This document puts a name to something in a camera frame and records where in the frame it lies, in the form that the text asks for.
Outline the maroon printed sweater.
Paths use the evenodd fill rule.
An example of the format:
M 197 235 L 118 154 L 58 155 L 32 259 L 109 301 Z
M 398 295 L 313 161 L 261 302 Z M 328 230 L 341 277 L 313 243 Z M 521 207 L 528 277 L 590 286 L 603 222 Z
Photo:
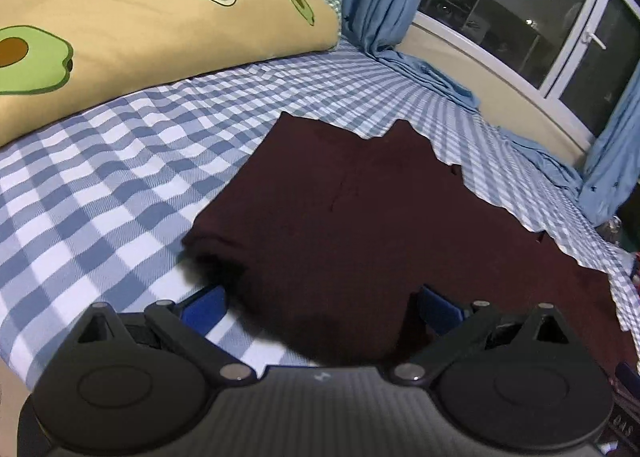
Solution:
M 511 313 L 552 303 L 603 368 L 638 359 L 608 276 L 476 197 L 404 120 L 363 139 L 282 114 L 182 244 L 250 318 L 321 364 L 409 352 L 420 336 L 402 325 L 423 287 Z

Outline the blue checkered bed sheet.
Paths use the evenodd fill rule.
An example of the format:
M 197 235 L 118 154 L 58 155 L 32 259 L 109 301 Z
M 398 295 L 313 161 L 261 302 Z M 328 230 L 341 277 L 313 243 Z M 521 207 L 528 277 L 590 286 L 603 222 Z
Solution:
M 342 43 L 148 88 L 2 149 L 1 356 L 25 385 L 90 304 L 137 312 L 198 290 L 181 238 L 282 112 L 362 137 L 407 120 L 477 197 L 607 273 L 615 324 L 638 338 L 629 263 L 562 190 L 478 114 Z

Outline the right blue star curtain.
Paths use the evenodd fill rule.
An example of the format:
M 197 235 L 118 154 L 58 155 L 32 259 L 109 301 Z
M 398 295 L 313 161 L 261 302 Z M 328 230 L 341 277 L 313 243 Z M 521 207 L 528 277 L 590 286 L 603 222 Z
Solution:
M 600 226 L 615 215 L 639 180 L 639 75 L 631 77 L 604 131 L 589 149 L 582 171 L 531 139 L 503 128 L 499 134 L 564 190 L 592 225 Z

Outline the yellow avocado print quilt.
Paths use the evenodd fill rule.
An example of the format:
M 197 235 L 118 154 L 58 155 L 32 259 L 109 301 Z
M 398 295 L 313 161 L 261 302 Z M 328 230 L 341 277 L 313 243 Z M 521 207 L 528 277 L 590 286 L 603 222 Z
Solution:
M 1 0 L 1 139 L 144 88 L 338 40 L 323 0 Z

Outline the white framed window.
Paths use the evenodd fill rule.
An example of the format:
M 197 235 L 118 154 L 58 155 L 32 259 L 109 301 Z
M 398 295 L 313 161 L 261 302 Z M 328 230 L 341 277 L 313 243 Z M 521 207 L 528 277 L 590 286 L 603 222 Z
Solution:
M 639 0 L 421 0 L 418 17 L 587 142 L 639 64 Z

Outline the green checkered pillow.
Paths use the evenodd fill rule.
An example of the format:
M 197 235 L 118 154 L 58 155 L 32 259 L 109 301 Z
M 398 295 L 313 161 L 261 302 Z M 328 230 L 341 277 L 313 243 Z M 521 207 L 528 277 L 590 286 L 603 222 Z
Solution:
M 342 35 L 342 20 L 343 20 L 343 0 L 323 0 L 334 11 L 337 19 L 337 39 L 341 39 Z

